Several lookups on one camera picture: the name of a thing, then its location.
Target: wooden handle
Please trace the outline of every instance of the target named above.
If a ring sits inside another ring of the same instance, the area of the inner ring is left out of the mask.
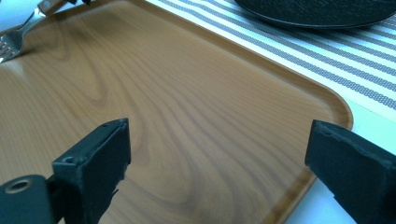
[[[43,0],[38,4],[38,8],[46,15],[56,12],[67,2],[64,0]]]

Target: metal fork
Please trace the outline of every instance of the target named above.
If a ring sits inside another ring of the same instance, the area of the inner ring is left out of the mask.
[[[20,29],[2,35],[0,37],[0,63],[19,56],[23,47],[23,39],[29,30],[64,4],[66,4],[64,0],[43,0]]]

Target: wooden tray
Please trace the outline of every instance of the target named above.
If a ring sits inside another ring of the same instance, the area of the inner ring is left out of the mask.
[[[352,125],[333,91],[139,0],[51,17],[0,64],[0,102],[1,183],[49,177],[129,118],[133,162],[101,223],[283,222],[314,180],[312,119]]]

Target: brown tray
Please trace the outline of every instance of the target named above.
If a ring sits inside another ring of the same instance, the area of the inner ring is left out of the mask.
[[[333,91],[149,3],[51,17],[0,64],[0,182],[129,118],[133,162],[101,223],[279,223],[314,180],[312,119],[350,128]]]

